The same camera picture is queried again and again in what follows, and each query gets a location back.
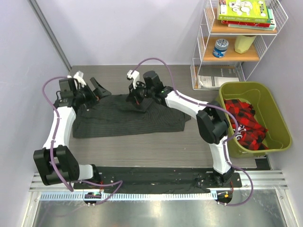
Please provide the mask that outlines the grey pinstriped long sleeve shirt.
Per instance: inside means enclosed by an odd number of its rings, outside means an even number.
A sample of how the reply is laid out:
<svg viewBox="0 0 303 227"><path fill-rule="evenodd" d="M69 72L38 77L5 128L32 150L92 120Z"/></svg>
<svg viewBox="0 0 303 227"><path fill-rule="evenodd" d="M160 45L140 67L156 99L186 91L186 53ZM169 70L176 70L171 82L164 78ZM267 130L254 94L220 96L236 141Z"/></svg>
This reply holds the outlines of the grey pinstriped long sleeve shirt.
<svg viewBox="0 0 303 227"><path fill-rule="evenodd" d="M151 98L139 105L126 101L127 95L102 98L95 106L82 106L73 123L77 139L184 131L191 117L179 110L164 107Z"/></svg>

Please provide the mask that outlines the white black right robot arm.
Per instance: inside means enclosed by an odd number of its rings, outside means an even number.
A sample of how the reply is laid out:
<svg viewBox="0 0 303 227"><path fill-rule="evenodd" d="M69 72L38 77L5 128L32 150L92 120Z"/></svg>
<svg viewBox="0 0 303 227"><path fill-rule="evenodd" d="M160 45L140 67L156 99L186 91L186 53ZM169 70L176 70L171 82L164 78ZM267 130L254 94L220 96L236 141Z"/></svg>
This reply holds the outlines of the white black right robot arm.
<svg viewBox="0 0 303 227"><path fill-rule="evenodd" d="M139 105L144 99L151 98L157 104L179 110L197 121L201 138L209 144L213 158L214 182L220 187L231 181L234 172L230 162L226 140L229 122L216 101L202 102L185 96L161 82L155 71L144 73L144 81L140 81L140 73L130 70L127 79L129 85L128 102Z"/></svg>

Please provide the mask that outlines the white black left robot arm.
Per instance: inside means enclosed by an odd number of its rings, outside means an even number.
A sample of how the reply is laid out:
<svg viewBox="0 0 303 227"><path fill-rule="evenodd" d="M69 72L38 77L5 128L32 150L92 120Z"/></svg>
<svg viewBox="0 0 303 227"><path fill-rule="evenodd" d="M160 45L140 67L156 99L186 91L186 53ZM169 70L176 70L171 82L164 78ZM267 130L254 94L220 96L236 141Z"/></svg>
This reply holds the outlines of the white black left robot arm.
<svg viewBox="0 0 303 227"><path fill-rule="evenodd" d="M56 101L50 103L53 123L42 149L34 151L35 165L46 186L64 183L70 190L72 182L84 181L89 188L95 189L101 182L97 167L94 164L80 165L69 149L69 140L79 108L92 108L111 92L95 78L90 79L94 86L92 90L81 71L58 80L60 89L56 92Z"/></svg>

